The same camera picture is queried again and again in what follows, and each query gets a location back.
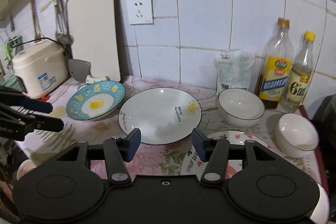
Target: floral tablecloth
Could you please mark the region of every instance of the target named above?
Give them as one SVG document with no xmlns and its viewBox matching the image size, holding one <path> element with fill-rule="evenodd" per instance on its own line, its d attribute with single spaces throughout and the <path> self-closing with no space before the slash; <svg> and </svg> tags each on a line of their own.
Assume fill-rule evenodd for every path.
<svg viewBox="0 0 336 224">
<path fill-rule="evenodd" d="M 320 183 L 320 173 L 315 154 L 305 158 L 288 157 L 280 152 L 276 146 L 275 126 L 282 115 L 280 109 L 267 110 L 258 125 L 250 128 L 235 128 L 224 123 L 218 113 L 215 91 L 196 88 L 187 85 L 160 81 L 147 81 L 138 77 L 129 76 L 123 82 L 126 88 L 124 101 L 131 96 L 147 89 L 168 87 L 184 90 L 193 95 L 202 108 L 202 120 L 199 129 L 208 135 L 219 131 L 237 130 L 247 135 L 252 134 L 266 142 L 280 156 L 302 169 Z M 67 116 L 66 105 L 70 97 L 84 85 L 73 79 L 67 80 L 50 94 L 53 112 L 50 116 L 61 118 L 64 129 L 60 133 L 35 130 L 26 136 L 23 142 L 17 142 L 25 154 L 36 164 L 40 164 L 61 150 L 78 140 L 86 140 L 89 144 L 101 144 L 112 136 L 125 136 L 118 124 L 118 112 L 115 110 L 108 117 L 99 121 L 75 121 Z M 126 163 L 132 178 L 135 175 L 180 175 L 183 159 L 190 153 L 192 146 L 190 137 L 168 145 L 140 144 L 134 159 Z M 104 161 L 91 161 L 91 170 L 107 178 Z"/>
</svg>

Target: sticker label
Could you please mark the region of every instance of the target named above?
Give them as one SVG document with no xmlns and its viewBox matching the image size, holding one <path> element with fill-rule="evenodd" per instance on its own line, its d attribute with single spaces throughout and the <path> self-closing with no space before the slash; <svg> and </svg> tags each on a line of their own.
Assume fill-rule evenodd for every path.
<svg viewBox="0 0 336 224">
<path fill-rule="evenodd" d="M 269 56 L 259 98 L 268 101 L 280 101 L 290 68 L 290 60 Z"/>
<path fill-rule="evenodd" d="M 299 106 L 303 101 L 308 89 L 308 82 L 310 75 L 300 73 L 297 70 L 292 69 L 288 77 L 288 92 L 286 94 L 286 100 L 294 106 Z"/>
<path fill-rule="evenodd" d="M 48 74 L 45 72 L 44 74 L 37 77 L 37 80 L 40 83 L 41 89 L 45 91 L 46 89 L 50 88 L 52 84 L 56 82 L 56 77 L 52 77 L 49 79 Z"/>
</svg>

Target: power cord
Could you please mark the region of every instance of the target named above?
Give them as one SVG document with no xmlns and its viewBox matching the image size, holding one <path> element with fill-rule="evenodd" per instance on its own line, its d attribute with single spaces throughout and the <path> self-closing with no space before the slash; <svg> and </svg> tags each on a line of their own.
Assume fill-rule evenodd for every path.
<svg viewBox="0 0 336 224">
<path fill-rule="evenodd" d="M 59 43 L 58 41 L 56 41 L 56 40 L 54 40 L 54 39 L 51 39 L 50 37 L 41 37 L 41 38 L 37 38 L 37 39 L 33 39 L 33 40 L 29 40 L 29 41 L 27 41 L 27 42 L 23 42 L 23 43 L 20 43 L 20 44 L 15 45 L 15 47 L 18 47 L 18 46 L 21 46 L 21 45 L 24 45 L 24 44 L 28 44 L 28 43 L 30 43 L 30 42 L 34 42 L 34 41 L 37 41 L 37 40 L 42 40 L 42 39 L 48 39 L 48 40 L 53 41 L 53 42 L 55 42 L 56 44 L 60 45 L 60 46 L 66 51 L 66 53 L 69 55 L 69 57 L 71 57 L 70 52 L 68 51 L 68 49 L 67 49 L 64 45 L 62 45 L 61 43 Z"/>
</svg>

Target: sun drawing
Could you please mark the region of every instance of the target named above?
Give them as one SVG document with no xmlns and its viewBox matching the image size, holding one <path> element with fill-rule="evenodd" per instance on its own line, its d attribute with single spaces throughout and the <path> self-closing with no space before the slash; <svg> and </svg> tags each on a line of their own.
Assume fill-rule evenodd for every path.
<svg viewBox="0 0 336 224">
<path fill-rule="evenodd" d="M 197 107 L 198 102 L 196 100 L 192 100 L 191 103 L 187 106 L 187 113 L 188 114 L 194 114 L 196 113 L 196 110 L 198 109 Z"/>
</svg>

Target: white ceramic bowl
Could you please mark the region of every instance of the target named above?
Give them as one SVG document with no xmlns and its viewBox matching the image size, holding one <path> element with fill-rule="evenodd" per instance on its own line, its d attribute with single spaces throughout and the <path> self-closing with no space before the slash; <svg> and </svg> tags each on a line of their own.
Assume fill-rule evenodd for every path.
<svg viewBox="0 0 336 224">
<path fill-rule="evenodd" d="M 202 110 L 189 93 L 172 88 L 142 91 L 125 102 L 119 112 L 119 125 L 129 134 L 141 130 L 141 142 L 168 144 L 191 134 L 201 121 Z"/>
<path fill-rule="evenodd" d="M 248 90 L 223 90 L 218 96 L 218 108 L 223 120 L 231 126 L 248 128 L 258 123 L 265 113 L 263 101 Z"/>
<path fill-rule="evenodd" d="M 275 130 L 278 146 L 288 156 L 304 157 L 319 144 L 315 127 L 308 119 L 295 113 L 282 115 Z"/>
</svg>

